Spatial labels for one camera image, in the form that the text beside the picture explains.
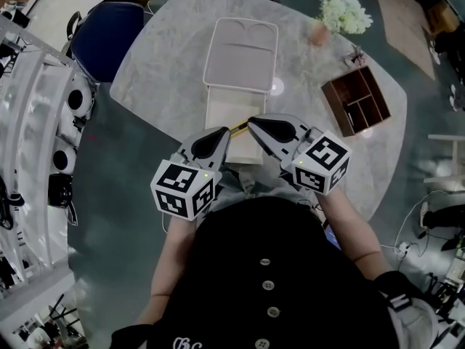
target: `gray floor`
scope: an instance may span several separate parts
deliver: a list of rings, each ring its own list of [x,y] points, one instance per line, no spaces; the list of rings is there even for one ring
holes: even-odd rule
[[[153,10],[166,0],[156,0]],[[371,219],[381,242],[392,245],[404,217],[430,189],[422,183],[425,164],[451,155],[447,144],[431,143],[429,133],[465,135],[465,113],[454,113],[448,103],[449,86],[458,79],[447,59],[434,65],[436,81],[386,42],[377,0],[360,0],[373,16],[373,26],[361,36],[348,36],[384,67],[406,91],[408,116],[405,139],[391,185]],[[318,13],[319,0],[282,0],[309,16]],[[84,131],[74,179],[79,227],[69,230],[70,266],[76,272],[79,310],[91,348],[108,346],[110,333],[133,322],[147,298],[150,277],[163,241],[149,183],[160,159],[177,143],[130,114],[108,98],[103,87],[97,112]],[[433,194],[433,209],[463,204],[463,196]],[[419,207],[405,224],[401,241],[417,241],[423,251],[427,239],[416,240]],[[454,230],[434,230],[450,238]],[[416,249],[401,271],[416,284],[429,271],[447,271],[452,252],[440,252],[444,240],[430,238],[426,252]],[[389,261],[399,261],[387,249]]]

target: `shirt button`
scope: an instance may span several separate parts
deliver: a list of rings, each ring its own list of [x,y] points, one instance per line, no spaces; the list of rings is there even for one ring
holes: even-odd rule
[[[267,339],[258,339],[255,342],[256,349],[268,349],[270,347],[270,342]]]
[[[271,318],[277,318],[280,315],[279,309],[275,308],[274,306],[272,306],[271,308],[268,308],[267,313]]]
[[[273,282],[271,282],[271,281],[264,281],[262,286],[267,291],[271,291],[272,289],[275,288],[275,284]]]

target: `white robot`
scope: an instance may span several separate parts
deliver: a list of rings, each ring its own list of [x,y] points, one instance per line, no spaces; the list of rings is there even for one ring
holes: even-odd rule
[[[331,132],[310,128],[292,115],[263,114],[248,120],[248,130],[263,150],[280,161],[281,177],[327,195],[347,173],[351,149]],[[194,220],[214,199],[221,180],[231,131],[207,129],[163,160],[150,184],[158,210]]]

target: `white table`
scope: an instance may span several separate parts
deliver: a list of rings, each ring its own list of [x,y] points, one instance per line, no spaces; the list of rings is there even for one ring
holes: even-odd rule
[[[315,21],[268,0],[169,0],[148,22],[127,53],[111,88],[112,97],[146,122],[183,141],[205,126],[207,91],[203,69],[215,22],[243,17],[279,27],[275,75],[281,95],[269,96],[267,112],[290,113],[341,136],[321,86],[348,71],[342,56],[352,43],[334,34],[325,47],[308,44]],[[405,131],[407,97],[394,79],[368,58],[392,117],[365,135],[344,138],[353,149],[343,189],[369,219],[394,173]],[[265,157],[254,167],[257,181],[282,185],[278,162]]]

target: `black shirt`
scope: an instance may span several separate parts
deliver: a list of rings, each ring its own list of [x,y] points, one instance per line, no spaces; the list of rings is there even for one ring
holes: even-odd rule
[[[398,348],[380,291],[420,297],[398,272],[365,279],[304,207],[256,198],[208,214],[163,318],[111,348]]]

